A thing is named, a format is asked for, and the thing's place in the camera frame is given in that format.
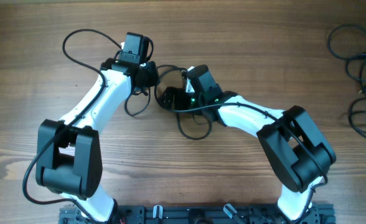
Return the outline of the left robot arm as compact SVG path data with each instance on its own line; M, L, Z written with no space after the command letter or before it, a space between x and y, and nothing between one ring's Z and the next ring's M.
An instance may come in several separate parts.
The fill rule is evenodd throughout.
M127 105L133 95L148 95L158 81L151 60L154 44L149 37L128 32L125 42L117 46L115 56L100 68L88 67L98 79L79 104L58 121L46 119L39 126L37 154L23 179L26 199L41 203L27 190L34 170L37 184L60 194L61 202L73 203L81 222L125 222L116 200L100 185L100 134L120 104Z

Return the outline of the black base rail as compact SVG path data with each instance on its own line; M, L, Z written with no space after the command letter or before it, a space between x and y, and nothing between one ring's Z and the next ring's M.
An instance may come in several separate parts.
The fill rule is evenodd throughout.
M60 209L59 223L92 223L75 206ZM127 224L189 224L189 223L295 223L285 218L276 204L254 204L250 206L222 207L162 207L153 208L133 205L119 205L117 214L108 223ZM336 216L332 204L312 205L299 223L335 224Z

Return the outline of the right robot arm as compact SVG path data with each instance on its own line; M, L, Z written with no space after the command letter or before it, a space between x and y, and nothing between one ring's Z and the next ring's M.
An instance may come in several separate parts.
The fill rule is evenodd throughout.
M303 222L311 214L316 189L328 183L327 173L336 161L331 145L307 111L296 105L288 110L271 109L223 91L206 65L188 69L170 65L159 77L175 71L181 73L183 86L155 92L159 106L178 116L203 116L209 127L218 122L256 137L282 183L277 202L280 217L290 223Z

